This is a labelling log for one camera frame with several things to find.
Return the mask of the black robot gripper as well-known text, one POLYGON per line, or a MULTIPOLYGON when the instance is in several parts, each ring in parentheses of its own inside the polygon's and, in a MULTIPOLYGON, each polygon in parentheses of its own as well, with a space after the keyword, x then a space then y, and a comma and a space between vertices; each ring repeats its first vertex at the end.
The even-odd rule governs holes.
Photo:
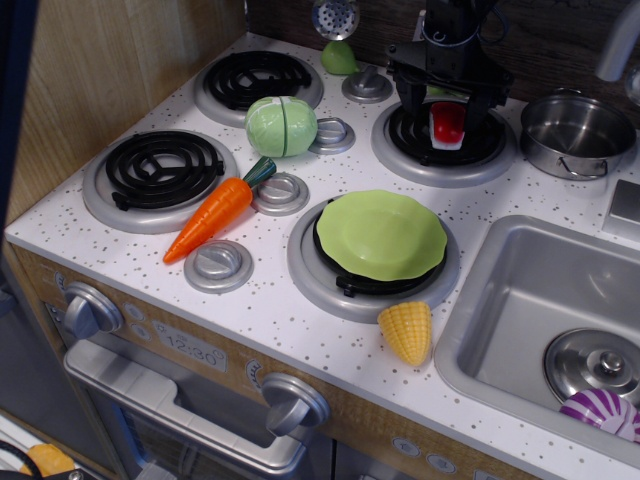
POLYGON ((428 114, 422 107, 429 85, 469 97, 464 120, 464 132, 469 134, 491 109, 506 103, 514 82, 508 70, 485 54, 478 39, 460 45, 429 40, 396 43, 386 54, 402 107, 424 132, 428 114))

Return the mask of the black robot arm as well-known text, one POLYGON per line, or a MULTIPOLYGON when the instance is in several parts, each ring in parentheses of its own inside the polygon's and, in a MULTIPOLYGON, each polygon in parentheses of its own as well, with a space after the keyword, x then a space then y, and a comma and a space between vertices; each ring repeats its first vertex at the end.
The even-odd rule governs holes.
POLYGON ((427 88, 467 96, 464 131, 471 133, 489 111, 506 103, 514 76, 483 50, 481 26, 494 1, 428 1, 422 38, 390 45, 386 54, 404 109, 417 115, 427 88))

